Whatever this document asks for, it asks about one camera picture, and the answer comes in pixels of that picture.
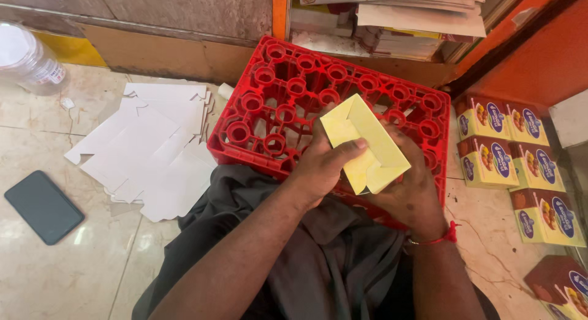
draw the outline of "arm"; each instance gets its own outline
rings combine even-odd
[[[150,320],[243,315],[300,219],[333,189],[343,165],[367,147],[358,139],[331,149],[316,121],[312,143],[290,177],[184,274]]]
[[[386,121],[381,123],[412,167],[404,174],[402,182],[370,195],[369,200],[410,227],[413,241],[441,238],[448,226],[422,151],[394,125]],[[411,251],[417,319],[485,319],[462,258],[452,242],[415,245]]]

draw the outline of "tiled floor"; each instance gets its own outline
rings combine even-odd
[[[115,213],[102,187],[63,157],[116,109],[127,81],[157,79],[67,68],[72,82],[61,95],[37,97],[0,85],[0,191],[40,169],[86,215],[74,232],[48,247],[0,200],[0,319],[130,319],[159,271],[163,247],[178,234],[175,221],[153,224],[136,210]],[[76,106],[64,110],[60,96]],[[215,99],[211,123],[224,106]],[[549,319],[522,278],[544,255],[564,250],[521,243],[506,191],[466,189],[458,137],[452,120],[446,215],[463,225],[458,247],[470,277],[502,319]]]

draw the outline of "clear plastic container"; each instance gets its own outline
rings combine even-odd
[[[0,21],[0,78],[48,96],[67,86],[70,75],[43,42],[19,24]]]

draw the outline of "red thread bracelet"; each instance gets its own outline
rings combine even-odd
[[[436,239],[434,241],[415,242],[415,241],[412,241],[410,238],[408,239],[408,241],[410,243],[416,244],[416,245],[431,245],[431,244],[439,243],[439,242],[445,241],[445,240],[450,241],[452,243],[455,243],[458,241],[458,237],[456,236],[456,233],[455,233],[456,226],[461,226],[461,225],[456,224],[455,221],[451,220],[451,222],[449,223],[449,230],[447,231],[447,234],[445,234],[442,238]]]

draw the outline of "black phone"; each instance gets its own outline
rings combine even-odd
[[[84,214],[42,171],[29,174],[4,198],[47,245],[54,245],[84,221]]]

